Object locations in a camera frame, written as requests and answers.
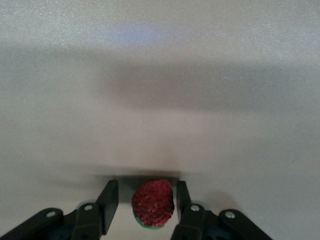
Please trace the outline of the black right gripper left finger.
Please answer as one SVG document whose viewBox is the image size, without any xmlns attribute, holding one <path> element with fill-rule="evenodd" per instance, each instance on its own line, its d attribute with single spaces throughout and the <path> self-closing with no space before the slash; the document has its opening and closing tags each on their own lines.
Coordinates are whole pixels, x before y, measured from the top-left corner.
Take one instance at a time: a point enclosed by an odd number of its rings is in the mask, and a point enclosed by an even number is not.
<svg viewBox="0 0 320 240">
<path fill-rule="evenodd" d="M 99 240 L 110 228 L 119 204 L 119 184 L 110 180 L 97 200 L 64 214 L 46 208 L 0 238 L 2 240 Z"/>
</svg>

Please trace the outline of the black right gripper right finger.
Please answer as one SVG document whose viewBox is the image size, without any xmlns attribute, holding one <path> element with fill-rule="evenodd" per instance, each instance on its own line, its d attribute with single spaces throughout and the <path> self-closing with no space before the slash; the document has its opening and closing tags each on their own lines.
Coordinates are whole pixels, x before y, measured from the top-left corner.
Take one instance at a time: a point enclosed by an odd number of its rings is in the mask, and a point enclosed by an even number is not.
<svg viewBox="0 0 320 240">
<path fill-rule="evenodd" d="M 178 224 L 173 240 L 272 240 L 246 215 L 236 209 L 215 215 L 191 200 L 187 183 L 176 183 Z"/>
</svg>

